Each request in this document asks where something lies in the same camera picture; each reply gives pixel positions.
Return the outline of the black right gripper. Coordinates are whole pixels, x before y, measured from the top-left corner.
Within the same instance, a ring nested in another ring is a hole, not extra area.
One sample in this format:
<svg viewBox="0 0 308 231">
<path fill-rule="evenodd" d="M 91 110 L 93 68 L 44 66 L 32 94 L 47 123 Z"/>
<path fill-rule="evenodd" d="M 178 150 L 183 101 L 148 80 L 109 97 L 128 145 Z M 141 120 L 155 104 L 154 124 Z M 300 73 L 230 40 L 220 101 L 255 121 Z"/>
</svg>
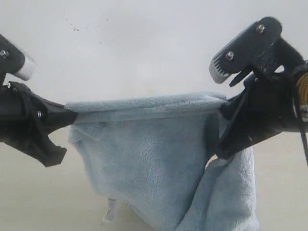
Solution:
<svg viewBox="0 0 308 231">
<path fill-rule="evenodd" d="M 237 152 L 283 132 L 298 132 L 306 142 L 308 75 L 274 73 L 269 79 L 252 74 L 245 92 L 218 99 L 213 125 L 218 125 L 216 155 L 228 159 Z"/>
</svg>

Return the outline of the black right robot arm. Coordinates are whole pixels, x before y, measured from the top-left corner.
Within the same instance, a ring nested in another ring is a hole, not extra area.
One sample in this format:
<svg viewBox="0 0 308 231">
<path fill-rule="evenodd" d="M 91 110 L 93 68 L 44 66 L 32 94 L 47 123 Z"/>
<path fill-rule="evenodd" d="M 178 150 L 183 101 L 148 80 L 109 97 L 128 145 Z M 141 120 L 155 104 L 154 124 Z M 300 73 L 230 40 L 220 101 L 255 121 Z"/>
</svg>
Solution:
<svg viewBox="0 0 308 231">
<path fill-rule="evenodd" d="M 283 132 L 300 133 L 307 154 L 308 65 L 298 66 L 291 74 L 274 72 L 269 80 L 252 74 L 244 90 L 219 111 L 227 120 L 213 144 L 212 152 L 219 158 L 228 159 Z"/>
</svg>

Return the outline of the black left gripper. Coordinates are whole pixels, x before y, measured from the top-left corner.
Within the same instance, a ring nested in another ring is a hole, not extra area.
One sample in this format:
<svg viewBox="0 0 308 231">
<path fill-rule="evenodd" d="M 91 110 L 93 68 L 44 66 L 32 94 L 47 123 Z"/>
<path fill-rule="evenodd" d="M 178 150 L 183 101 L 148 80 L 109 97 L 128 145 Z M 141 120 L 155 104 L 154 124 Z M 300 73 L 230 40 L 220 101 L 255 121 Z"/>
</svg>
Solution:
<svg viewBox="0 0 308 231">
<path fill-rule="evenodd" d="M 45 167 L 61 164 L 66 148 L 48 134 L 73 124 L 77 113 L 46 100 L 25 84 L 10 81 L 0 89 L 0 141 Z"/>
</svg>

